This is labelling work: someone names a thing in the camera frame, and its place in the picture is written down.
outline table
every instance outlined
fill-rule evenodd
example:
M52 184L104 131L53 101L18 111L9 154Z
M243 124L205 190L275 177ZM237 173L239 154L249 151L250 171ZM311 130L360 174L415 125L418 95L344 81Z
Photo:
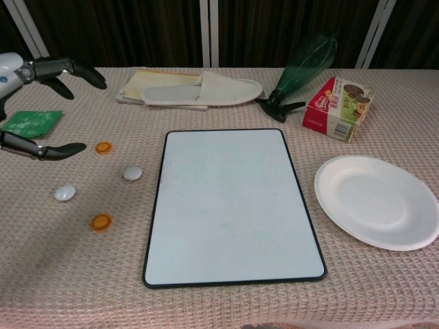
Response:
M413 252L362 243L322 211L313 178L326 160L373 156L407 169L439 196L439 71L326 70L293 99L310 100L332 75L377 89L351 144L301 127L303 112L277 123L253 102L208 112L134 106L114 96L135 68L99 69L97 90L63 75L73 101L45 86L26 86L6 104L17 110L63 110L40 141L82 141L88 148L61 162L0 153L0 327L2 328L239 328L281 322L312 328L394 328L439 324L439 240ZM200 73L202 69L162 69ZM282 69L213 69L259 81L266 94ZM165 135L171 130L275 127L283 131L328 267L322 281L150 290L142 283L147 236ZM105 156L93 149L110 141ZM121 178L130 165L138 182ZM73 184L67 203L54 191ZM89 227L99 212L112 226Z

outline white slipper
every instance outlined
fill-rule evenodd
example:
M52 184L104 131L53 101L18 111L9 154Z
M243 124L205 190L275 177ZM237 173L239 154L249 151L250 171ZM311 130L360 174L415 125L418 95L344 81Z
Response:
M146 88L140 97L146 105L230 106L251 101L261 93L262 86L256 81L205 71L197 84Z

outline robotic hand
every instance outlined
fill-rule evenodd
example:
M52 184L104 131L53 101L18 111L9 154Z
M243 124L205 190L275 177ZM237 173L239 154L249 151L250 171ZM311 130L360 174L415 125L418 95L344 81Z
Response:
M23 61L16 53L0 54L0 122L6 119L6 101L25 84L36 80L54 89L60 96L73 99L71 91L57 78L62 72L82 77L92 86L105 89L105 78L94 68L69 58L39 58ZM0 148L39 160L63 160L86 148L82 143L60 147L39 146L30 139L0 130Z

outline paper plate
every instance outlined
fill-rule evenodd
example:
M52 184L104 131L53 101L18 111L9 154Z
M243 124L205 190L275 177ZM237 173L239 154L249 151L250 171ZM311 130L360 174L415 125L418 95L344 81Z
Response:
M439 203L406 170L367 156L324 163L314 180L317 199L341 229L376 247L407 251L439 235Z

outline food box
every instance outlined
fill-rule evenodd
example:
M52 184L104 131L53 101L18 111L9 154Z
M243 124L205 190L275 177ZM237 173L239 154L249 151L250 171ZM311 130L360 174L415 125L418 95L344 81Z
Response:
M371 87L332 77L307 104L302 125L349 143L366 117L374 94Z

